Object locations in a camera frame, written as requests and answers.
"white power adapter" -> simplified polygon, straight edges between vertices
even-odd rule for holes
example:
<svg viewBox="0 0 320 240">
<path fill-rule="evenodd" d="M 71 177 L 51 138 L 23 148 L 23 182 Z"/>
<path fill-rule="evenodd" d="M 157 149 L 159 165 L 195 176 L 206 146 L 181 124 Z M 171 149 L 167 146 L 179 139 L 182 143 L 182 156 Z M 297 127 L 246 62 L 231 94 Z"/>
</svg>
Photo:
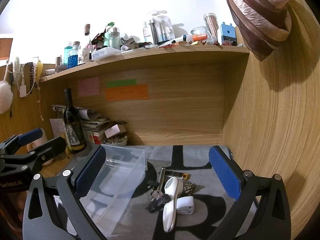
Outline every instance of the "white power adapter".
<svg viewBox="0 0 320 240">
<path fill-rule="evenodd" d="M 177 214 L 191 215 L 195 211 L 193 196 L 177 199 Z"/>
</svg>

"white plastic lid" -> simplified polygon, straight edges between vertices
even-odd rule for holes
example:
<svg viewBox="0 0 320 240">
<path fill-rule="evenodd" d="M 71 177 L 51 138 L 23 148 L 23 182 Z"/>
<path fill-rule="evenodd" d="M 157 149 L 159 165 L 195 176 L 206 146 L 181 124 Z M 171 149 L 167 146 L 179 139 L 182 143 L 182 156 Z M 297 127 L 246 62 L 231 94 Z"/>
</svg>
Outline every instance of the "white plastic lid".
<svg viewBox="0 0 320 240">
<path fill-rule="evenodd" d="M 203 18 L 206 18 L 208 16 L 213 16 L 213 17 L 217 18 L 217 15 L 215 13 L 206 13 L 206 14 L 203 15 Z"/>
</svg>

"wine bottle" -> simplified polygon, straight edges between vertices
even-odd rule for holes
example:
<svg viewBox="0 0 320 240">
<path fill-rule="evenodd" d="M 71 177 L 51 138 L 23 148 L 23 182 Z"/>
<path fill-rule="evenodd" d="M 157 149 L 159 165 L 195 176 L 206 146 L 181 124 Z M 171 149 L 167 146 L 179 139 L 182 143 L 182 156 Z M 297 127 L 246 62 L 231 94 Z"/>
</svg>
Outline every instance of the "wine bottle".
<svg viewBox="0 0 320 240">
<path fill-rule="evenodd" d="M 79 111 L 74 108 L 72 103 L 71 89 L 65 89 L 64 93 L 67 108 L 63 112 L 63 121 L 66 127 L 68 146 L 70 150 L 77 153 L 85 149 L 87 143 L 85 142 Z"/>
</svg>

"wine bottle label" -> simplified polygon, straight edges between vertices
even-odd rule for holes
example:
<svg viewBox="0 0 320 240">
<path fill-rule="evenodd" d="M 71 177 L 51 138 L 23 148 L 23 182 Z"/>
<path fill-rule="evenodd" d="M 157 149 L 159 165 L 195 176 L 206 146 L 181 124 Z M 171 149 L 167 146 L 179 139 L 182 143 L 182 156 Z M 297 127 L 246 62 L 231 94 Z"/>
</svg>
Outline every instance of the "wine bottle label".
<svg viewBox="0 0 320 240">
<path fill-rule="evenodd" d="M 68 135 L 71 150 L 82 150 L 85 147 L 85 139 L 82 132 L 81 122 L 73 122 L 66 124 L 66 132 Z"/>
</svg>

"green bottle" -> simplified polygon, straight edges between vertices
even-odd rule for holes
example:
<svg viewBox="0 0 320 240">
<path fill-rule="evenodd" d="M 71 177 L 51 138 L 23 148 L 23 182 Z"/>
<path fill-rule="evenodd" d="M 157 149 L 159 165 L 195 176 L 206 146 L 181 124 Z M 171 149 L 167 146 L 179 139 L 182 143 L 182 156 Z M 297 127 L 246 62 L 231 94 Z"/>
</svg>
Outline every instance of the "green bottle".
<svg viewBox="0 0 320 240">
<path fill-rule="evenodd" d="M 115 23 L 110 22 L 108 23 L 108 25 L 106 26 L 106 33 L 104 34 L 104 41 L 103 41 L 103 45 L 104 46 L 108 46 L 109 47 L 109 30 L 111 27 L 113 27 L 115 25 Z"/>
</svg>

